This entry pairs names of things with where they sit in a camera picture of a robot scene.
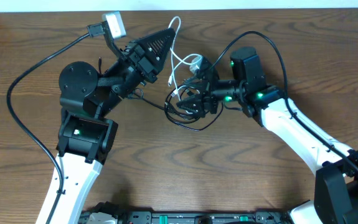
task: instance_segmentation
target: wood grain surface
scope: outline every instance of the wood grain surface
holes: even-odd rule
[[[6,92],[24,70],[101,21],[102,12],[0,14],[0,223],[34,223],[53,166],[7,111]],[[225,46],[247,30],[272,38],[288,71],[290,97],[317,125],[358,149],[358,9],[122,12],[127,38],[164,29],[181,16],[176,52],[199,53],[214,61]],[[257,49],[270,83],[282,86],[282,72],[271,47],[247,36],[232,48]],[[13,107],[33,133],[57,153],[60,127],[59,74],[82,60],[103,70],[115,57],[103,38],[86,39],[31,73],[14,90]],[[231,78],[229,56],[217,66]],[[166,63],[145,97],[163,104],[170,88]],[[178,80],[190,75],[183,66]],[[154,210],[243,211],[289,209],[314,197],[314,176],[274,134],[238,111],[225,110],[199,133],[171,124],[162,111],[125,100],[107,118],[119,123],[108,160],[85,208],[98,202]],[[194,126],[201,127],[212,116]]]

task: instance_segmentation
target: white cord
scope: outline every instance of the white cord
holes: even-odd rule
[[[179,29],[180,29],[180,26],[181,26],[181,19],[180,19],[180,17],[179,17],[179,16],[173,17],[173,19],[171,20],[171,23],[169,23],[169,26],[168,26],[168,28],[170,28],[170,27],[173,25],[173,22],[174,22],[176,19],[179,21],[179,25],[177,26],[176,34],[175,34],[175,36],[174,36],[174,38],[173,38],[173,43],[172,43],[172,47],[171,47],[171,66],[172,66],[172,73],[171,73],[171,76],[169,77],[169,81],[167,82],[167,84],[168,84],[169,86],[171,86],[171,85],[172,85],[172,82],[174,83],[174,86],[175,86],[176,89],[173,91],[173,93],[174,93],[175,95],[177,95],[177,98],[179,99],[179,101],[181,101],[180,96],[179,96],[179,89],[180,89],[180,88],[177,88],[177,83],[176,83],[176,78],[175,78],[174,72],[175,72],[175,70],[178,68],[178,66],[179,66],[180,64],[182,64],[182,63],[185,64],[185,65],[193,65],[193,64],[198,63],[200,60],[202,60],[202,56],[201,56],[200,54],[190,54],[190,55],[187,55],[184,59],[181,59],[179,56],[177,56],[176,53],[174,53],[174,43],[175,43],[175,41],[176,41],[177,33],[179,32]],[[175,58],[177,58],[177,59],[180,61],[176,66],[174,66],[174,63],[173,63],[173,56],[175,56]],[[191,62],[191,63],[185,61],[185,60],[188,59],[189,57],[193,57],[193,56],[195,56],[195,57],[198,57],[198,56],[199,56],[199,59],[198,59],[197,61]]]

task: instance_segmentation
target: white background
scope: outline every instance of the white background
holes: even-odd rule
[[[0,0],[0,12],[358,7],[358,0]]]

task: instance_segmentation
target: white cable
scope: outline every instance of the white cable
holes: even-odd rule
[[[168,28],[170,28],[170,27],[173,25],[173,22],[174,22],[176,19],[179,21],[179,25],[177,26],[176,34],[175,34],[175,36],[174,36],[174,38],[173,38],[173,43],[172,43],[172,47],[171,47],[171,66],[172,66],[172,73],[171,73],[171,76],[169,77],[169,81],[167,82],[167,84],[168,84],[169,86],[171,86],[171,85],[172,85],[172,82],[174,83],[174,86],[175,86],[175,88],[176,88],[175,91],[174,91],[174,94],[176,94],[176,95],[177,95],[177,98],[179,99],[179,101],[181,101],[180,96],[179,96],[179,89],[177,88],[177,83],[176,83],[176,78],[175,78],[174,72],[175,72],[175,70],[178,68],[178,66],[179,66],[180,64],[182,64],[182,63],[185,64],[185,65],[193,65],[193,64],[198,63],[200,60],[202,60],[202,56],[199,55],[199,54],[190,54],[190,55],[186,56],[184,59],[181,59],[179,56],[177,56],[176,53],[174,53],[174,43],[175,43],[175,41],[176,41],[177,33],[179,32],[180,26],[181,26],[181,19],[180,19],[180,17],[179,17],[179,16],[173,17],[173,19],[171,20],[171,22],[169,23],[169,26],[168,26]],[[176,66],[174,66],[174,63],[173,63],[173,56],[175,56],[175,58],[177,58],[177,59],[180,61]],[[192,56],[196,56],[196,57],[199,56],[199,59],[198,59],[197,61],[191,62],[191,63],[185,61],[187,58],[192,57]]]

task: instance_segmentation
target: green component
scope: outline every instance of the green component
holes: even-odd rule
[[[224,100],[225,101],[230,101],[230,100],[232,100],[233,98],[231,97],[231,96],[226,96],[225,98],[224,98]]]
[[[167,224],[167,215],[159,216],[159,224]]]
[[[247,216],[242,216],[240,217],[240,222],[247,222],[248,221],[248,217]]]

